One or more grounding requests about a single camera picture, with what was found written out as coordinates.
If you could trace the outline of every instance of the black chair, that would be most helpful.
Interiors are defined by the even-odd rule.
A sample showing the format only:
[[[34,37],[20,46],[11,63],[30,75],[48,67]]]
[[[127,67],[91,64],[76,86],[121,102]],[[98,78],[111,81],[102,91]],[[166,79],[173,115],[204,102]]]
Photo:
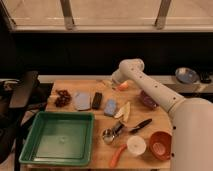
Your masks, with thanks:
[[[23,139],[27,137],[28,128],[34,116],[23,125],[21,125],[22,119],[28,110],[43,110],[46,97],[39,88],[37,71],[26,72],[11,91],[4,91],[3,85],[1,88],[3,90],[0,92],[0,164],[7,159],[16,140],[14,170],[19,171],[18,158],[22,150]]]

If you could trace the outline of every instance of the green plastic tray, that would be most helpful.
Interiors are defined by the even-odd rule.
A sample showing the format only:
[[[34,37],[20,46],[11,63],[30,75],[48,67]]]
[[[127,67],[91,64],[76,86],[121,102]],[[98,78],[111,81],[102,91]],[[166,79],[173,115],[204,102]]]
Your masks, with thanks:
[[[90,161],[92,113],[39,112],[19,157],[23,164],[84,166]]]

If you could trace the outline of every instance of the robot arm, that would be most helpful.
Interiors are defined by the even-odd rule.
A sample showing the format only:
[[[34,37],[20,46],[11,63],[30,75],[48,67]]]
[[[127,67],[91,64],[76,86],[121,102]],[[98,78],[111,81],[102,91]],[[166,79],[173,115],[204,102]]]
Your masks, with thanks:
[[[213,169],[213,105],[201,98],[186,99],[143,73],[141,59],[126,59],[112,74],[120,84],[131,79],[166,112],[173,129],[171,171],[209,171]]]
[[[119,69],[112,74],[112,81],[116,84],[120,84],[127,79],[135,81],[166,112],[169,112],[176,103],[185,99],[180,94],[144,74],[143,69],[144,63],[141,59],[123,60],[119,65]]]

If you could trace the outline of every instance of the white cup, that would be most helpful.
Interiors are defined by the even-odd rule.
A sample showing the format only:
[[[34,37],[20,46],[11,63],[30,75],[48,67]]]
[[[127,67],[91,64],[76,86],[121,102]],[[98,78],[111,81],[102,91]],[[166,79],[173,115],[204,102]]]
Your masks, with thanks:
[[[134,156],[140,156],[146,151],[146,142],[140,136],[131,136],[127,140],[127,149]]]

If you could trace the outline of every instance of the orange carrot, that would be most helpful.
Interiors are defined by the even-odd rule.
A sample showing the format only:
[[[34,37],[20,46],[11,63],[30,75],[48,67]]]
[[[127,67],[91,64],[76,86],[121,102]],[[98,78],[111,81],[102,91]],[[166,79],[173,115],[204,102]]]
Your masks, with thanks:
[[[119,160],[119,157],[121,155],[121,153],[127,148],[126,144],[121,145],[113,154],[112,159],[109,163],[109,167],[110,168],[115,168],[115,166],[117,165],[117,162]]]

